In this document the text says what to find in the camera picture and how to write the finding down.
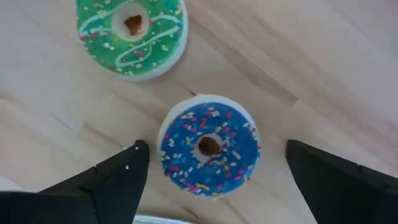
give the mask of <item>light wood grain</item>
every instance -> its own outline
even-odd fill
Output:
[[[187,195],[154,154],[139,212],[195,223],[316,223],[284,158],[307,142],[398,177],[398,4],[389,0],[186,1],[181,61],[144,83],[97,66],[74,1],[0,2],[0,189],[42,190],[120,152],[154,149],[174,104],[241,103],[264,153],[252,181],[217,201]]]

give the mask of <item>blue frosted donut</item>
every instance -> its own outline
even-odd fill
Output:
[[[220,197],[240,187],[249,180],[260,156],[252,118],[246,111],[241,112],[244,109],[240,105],[237,108],[227,104],[190,105],[165,121],[168,127],[160,133],[163,137],[158,148],[165,175],[193,195]],[[206,156],[198,150],[198,142],[206,136],[219,143],[219,153]]]

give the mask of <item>colorful sprinkles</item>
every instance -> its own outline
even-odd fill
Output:
[[[113,14],[130,2],[149,17],[146,34],[135,41],[122,40],[112,30]],[[102,67],[127,77],[148,74],[172,58],[181,47],[186,16],[183,0],[77,0],[78,33],[86,50]]]
[[[197,141],[214,133],[222,140],[222,150],[200,162],[195,156]],[[238,110],[221,103],[181,111],[169,124],[160,148],[166,177],[193,195],[213,198],[244,185],[261,151],[257,129]]]

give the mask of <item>green frosted donut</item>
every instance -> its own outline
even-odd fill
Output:
[[[165,73],[181,57],[188,15],[183,0],[77,0],[77,27],[102,67],[140,81]]]

